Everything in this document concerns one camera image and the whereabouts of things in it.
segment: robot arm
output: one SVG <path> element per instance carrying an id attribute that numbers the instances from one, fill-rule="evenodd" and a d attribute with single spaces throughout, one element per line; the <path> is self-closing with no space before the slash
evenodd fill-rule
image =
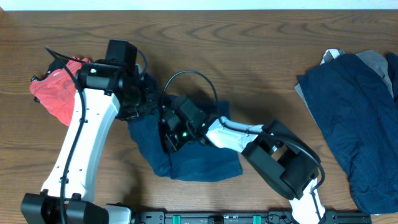
<path id="1" fill-rule="evenodd" d="M 80 139 L 69 166 L 65 198 L 72 198 L 73 194 L 79 194 L 82 200 L 93 202 L 98 164 L 100 163 L 109 128 L 115 116 L 119 113 L 120 103 L 115 94 L 105 95 L 103 90 L 86 88 L 83 91 L 83 96 L 86 102 L 87 122 L 83 125 Z M 63 142 L 57 162 L 41 190 L 48 190 L 49 196 L 60 196 L 60 178 L 62 177 L 73 139 L 76 136 L 80 117 L 81 104 L 79 94 L 76 93 L 74 112 L 67 136 Z"/>
<path id="2" fill-rule="evenodd" d="M 98 164 L 113 120 L 144 116 L 158 107 L 157 91 L 146 83 L 145 77 L 140 76 L 135 65 L 136 54 L 137 49 L 128 42 L 111 40 L 106 59 L 85 63 L 76 76 L 84 88 L 86 121 L 65 185 L 67 217 L 72 223 L 130 224 L 136 221 L 129 208 L 107 205 L 103 209 L 92 204 Z M 50 176 L 44 182 L 40 195 L 26 194 L 22 202 L 21 210 L 28 223 L 59 222 L 60 178 L 80 117 L 81 104 L 77 93 L 72 121 Z M 171 153 L 190 140 L 237 151 L 275 191 L 290 200 L 293 216 L 299 223 L 316 224 L 324 216 L 325 209 L 318 195 L 315 206 L 309 194 L 317 182 L 318 171 L 317 165 L 306 153 L 318 162 L 320 159 L 310 149 L 303 153 L 294 144 L 278 140 L 276 135 L 282 134 L 302 143 L 280 122 L 255 126 L 236 123 L 225 117 L 204 113 L 186 96 L 177 98 L 170 108 L 165 109 L 162 121 L 166 129 L 164 143 Z M 283 145 L 289 150 L 275 161 L 272 155 Z"/>

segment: black cable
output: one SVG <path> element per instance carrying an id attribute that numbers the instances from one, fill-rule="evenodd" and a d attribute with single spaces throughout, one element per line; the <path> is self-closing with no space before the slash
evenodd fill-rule
<path id="1" fill-rule="evenodd" d="M 145 57 L 144 53 L 142 53 L 140 50 L 137 50 L 137 51 L 141 55 L 142 59 L 144 60 L 144 69 L 142 69 L 142 72 L 141 72 L 140 75 L 145 75 L 147 73 L 147 70 L 148 70 L 147 57 Z"/>
<path id="2" fill-rule="evenodd" d="M 317 199 L 315 198 L 315 193 L 313 191 L 311 191 L 311 196 L 312 196 L 312 200 L 313 200 L 313 204 L 315 205 L 315 210 L 316 210 L 316 214 L 318 215 L 318 219 L 319 219 L 319 223 L 322 223 L 322 218 L 321 218 L 321 214 L 319 212 L 319 208 L 318 208 L 318 204 L 317 204 Z"/>
<path id="3" fill-rule="evenodd" d="M 75 84 L 75 87 L 77 89 L 77 92 L 79 94 L 80 101 L 81 101 L 81 118 L 80 118 L 79 127 L 77 129 L 75 139 L 73 140 L 72 146 L 70 148 L 69 155 L 68 155 L 67 161 L 65 163 L 65 168 L 63 169 L 63 174 L 62 174 L 62 179 L 61 179 L 61 192 L 60 192 L 61 222 L 63 224 L 67 224 L 67 213 L 65 210 L 65 187 L 66 187 L 66 183 L 67 183 L 67 175 L 68 175 L 68 171 L 69 171 L 69 165 L 72 160 L 73 153 L 75 152 L 75 148 L 76 148 L 77 142 L 79 140 L 81 130 L 83 129 L 83 125 L 86 121 L 86 105 L 85 105 L 85 99 L 83 97 L 83 92 L 81 90 L 78 80 L 73 76 L 72 72 L 69 70 L 67 65 L 58 57 L 58 55 L 60 55 L 60 54 L 54 52 L 47 46 L 45 47 L 45 49 L 50 53 L 51 56 L 54 57 L 55 60 L 59 60 L 61 63 L 61 66 L 65 69 L 65 71 L 67 71 L 69 77 L 72 79 L 73 83 Z"/>
<path id="4" fill-rule="evenodd" d="M 71 58 L 71 57 L 68 57 L 68 56 L 66 56 L 66 55 L 62 55 L 62 54 L 60 54 L 60 53 L 58 53 L 58 52 L 55 52 L 55 51 L 53 51 L 53 50 L 50 50 L 50 51 L 52 51 L 55 55 L 58 55 L 58 56 L 61 57 L 61 58 L 65 58 L 65 59 L 72 60 L 72 61 L 75 61 L 75 62 L 86 63 L 85 61 L 78 60 L 78 59 L 75 59 L 75 58 Z"/>
<path id="5" fill-rule="evenodd" d="M 179 75 L 181 75 L 181 74 L 184 74 L 184 73 L 193 73 L 193 74 L 197 74 L 197 75 L 201 76 L 202 78 L 204 78 L 204 79 L 210 84 L 211 89 L 213 89 L 213 93 L 214 93 L 214 97 L 215 97 L 216 112 L 217 112 L 217 114 L 219 114 L 219 111 L 218 111 L 218 95 L 217 95 L 216 88 L 214 87 L 214 85 L 212 84 L 212 82 L 211 82 L 204 74 L 202 74 L 202 73 L 200 73 L 200 72 L 198 72 L 198 71 L 196 71 L 196 70 L 183 70 L 183 71 L 177 72 L 176 74 L 174 74 L 174 75 L 169 79 L 169 81 L 166 83 L 166 86 L 164 86 L 164 89 L 163 89 L 163 94 L 162 94 L 162 97 L 161 97 L 161 100 L 160 100 L 160 110 L 162 111 L 164 95 L 166 94 L 167 88 L 169 87 L 170 83 L 173 81 L 173 79 L 174 79 L 175 77 L 177 77 L 177 76 L 179 76 Z"/>

